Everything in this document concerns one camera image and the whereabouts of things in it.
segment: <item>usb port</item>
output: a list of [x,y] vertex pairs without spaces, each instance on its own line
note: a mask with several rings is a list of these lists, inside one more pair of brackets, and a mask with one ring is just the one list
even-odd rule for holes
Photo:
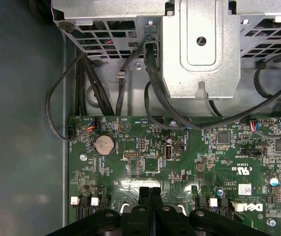
[[172,146],[164,145],[163,155],[165,159],[172,159]]

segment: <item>motherboard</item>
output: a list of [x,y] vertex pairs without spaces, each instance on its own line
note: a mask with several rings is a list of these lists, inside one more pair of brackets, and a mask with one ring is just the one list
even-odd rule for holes
[[[171,126],[172,118],[157,118]],[[191,118],[195,122],[221,118]],[[71,117],[69,223],[98,210],[122,211],[139,187],[160,187],[165,204],[197,208],[281,235],[281,118],[236,121],[212,130],[165,130],[147,117]]]

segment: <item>black cable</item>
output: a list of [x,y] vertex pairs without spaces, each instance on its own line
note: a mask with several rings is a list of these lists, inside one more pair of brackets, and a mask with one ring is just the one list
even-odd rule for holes
[[[143,46],[140,46],[135,52],[133,52],[129,56],[129,58],[127,58],[127,60],[124,62],[124,64],[121,67],[121,71],[126,72],[129,64],[132,61],[139,58],[142,54],[143,54]],[[119,78],[119,95],[117,97],[116,108],[115,108],[115,114],[117,116],[120,116],[122,111],[122,105],[123,105],[124,94],[125,94],[125,83],[126,83],[125,78]]]
[[268,139],[281,139],[281,134],[278,135],[268,135],[268,134],[263,134],[261,132],[255,131],[255,134],[263,137],[263,138],[268,138]]
[[165,125],[165,124],[162,124],[160,123],[159,121],[157,121],[150,113],[149,111],[149,106],[150,106],[150,103],[149,103],[149,86],[151,85],[151,82],[149,81],[147,84],[146,84],[146,87],[145,87],[145,93],[144,93],[144,99],[145,99],[145,110],[146,110],[146,114],[147,114],[147,117],[148,119],[153,123],[153,124],[156,124],[158,126],[160,126],[161,128],[163,129],[171,129],[171,130],[184,130],[186,129],[185,126],[179,126],[179,127],[174,127],[174,126],[168,126],[168,125]]
[[83,138],[87,133],[88,130],[83,131],[82,133],[80,133],[77,137],[73,137],[73,138],[65,138],[64,136],[60,135],[58,133],[58,131],[56,130],[53,121],[52,121],[52,117],[51,117],[51,112],[50,112],[50,100],[52,97],[53,92],[55,91],[56,87],[60,84],[60,82],[69,74],[69,72],[76,66],[77,62],[84,56],[84,53],[80,53],[77,58],[70,64],[69,68],[62,74],[62,76],[57,80],[57,82],[53,85],[53,87],[49,90],[47,96],[46,96],[46,101],[45,101],[45,114],[47,117],[47,121],[48,124],[51,128],[51,130],[53,131],[53,133],[61,140],[63,141],[69,141],[69,142],[73,142],[73,141],[77,141],[81,138]]
[[213,110],[213,112],[216,114],[217,117],[221,117],[221,113],[218,111],[217,107],[215,106],[215,103],[213,100],[208,100],[209,106]]
[[28,3],[29,9],[37,21],[45,25],[54,23],[49,0],[28,0]]
[[80,105],[79,105],[79,65],[80,63],[76,64],[76,73],[75,73],[75,102],[74,102],[74,114],[75,116],[80,115]]
[[125,78],[119,78],[119,95],[117,97],[116,107],[115,107],[116,116],[120,116],[122,112],[122,106],[123,106],[123,100],[125,94],[125,83],[126,83]]
[[266,67],[268,62],[270,62],[272,60],[275,60],[275,59],[281,59],[281,54],[280,55],[276,55],[276,56],[274,56],[272,58],[269,58],[268,60],[262,62],[261,65],[258,67],[258,69],[256,70],[256,72],[254,74],[253,81],[254,81],[255,89],[259,93],[259,95],[261,95],[264,98],[269,98],[272,95],[263,88],[263,86],[262,86],[262,84],[260,82],[260,73]]
[[87,104],[86,104],[86,78],[85,78],[85,72],[82,67],[82,63],[79,64],[79,105],[80,105],[80,111],[82,116],[87,116]]
[[265,109],[266,107],[268,107],[274,101],[276,101],[277,99],[279,99],[281,97],[281,90],[280,90],[275,95],[272,95],[270,98],[268,98],[266,101],[256,105],[255,107],[253,107],[251,109],[248,109],[242,113],[236,114],[232,117],[225,118],[225,119],[222,119],[219,121],[212,121],[212,122],[207,122],[207,123],[202,123],[202,124],[196,124],[196,123],[191,122],[190,120],[183,118],[179,113],[177,113],[177,111],[174,110],[174,108],[171,106],[168,99],[166,98],[166,96],[164,94],[163,86],[161,83],[161,79],[160,79],[158,71],[157,71],[154,50],[153,50],[153,47],[151,44],[148,44],[146,47],[146,66],[147,66],[149,78],[152,83],[154,92],[157,96],[158,101],[163,106],[163,108],[177,122],[180,122],[183,125],[189,126],[191,128],[197,129],[197,130],[213,129],[213,128],[217,128],[219,126],[233,123],[235,121],[238,121],[251,114],[255,114],[255,113]]
[[105,103],[105,106],[106,106],[107,115],[108,116],[114,116],[115,114],[113,112],[110,100],[107,97],[107,94],[106,94],[106,91],[103,87],[103,84],[101,83],[100,79],[98,78],[97,74],[95,73],[95,71],[92,67],[91,61],[87,57],[84,57],[82,62],[83,62],[83,66],[84,66],[84,69],[86,71],[87,76],[91,77],[94,80],[95,85],[96,85],[97,89],[99,90],[99,93],[102,96],[102,99],[103,99],[103,101]]
[[96,97],[96,100],[97,100],[97,102],[98,102],[98,104],[99,104],[99,107],[100,107],[100,109],[101,109],[103,115],[109,116],[110,114],[108,113],[106,104],[105,104],[105,102],[104,102],[104,100],[103,100],[103,98],[102,98],[102,96],[101,96],[101,93],[100,93],[98,87],[96,86],[95,81],[94,81],[93,78],[92,78],[92,75],[90,74],[89,66],[88,66],[87,60],[85,60],[85,58],[83,58],[83,59],[81,60],[81,63],[82,63],[83,69],[84,69],[84,71],[85,71],[85,73],[86,73],[86,75],[87,75],[87,77],[88,77],[88,79],[89,79],[89,82],[90,82],[90,84],[91,84],[91,88],[92,88],[92,90],[93,90],[93,92],[94,92],[94,95],[95,95],[95,97]]

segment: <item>sticker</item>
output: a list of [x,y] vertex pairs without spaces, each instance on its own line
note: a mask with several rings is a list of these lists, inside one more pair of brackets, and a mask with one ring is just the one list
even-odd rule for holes
[[251,184],[239,184],[239,195],[252,195],[252,185]]

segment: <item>blue wire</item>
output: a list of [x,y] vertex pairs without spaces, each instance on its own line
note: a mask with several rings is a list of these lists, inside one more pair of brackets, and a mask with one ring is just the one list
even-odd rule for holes
[[254,126],[254,131],[255,132],[257,131],[258,125],[259,125],[259,123],[257,122],[256,125]]

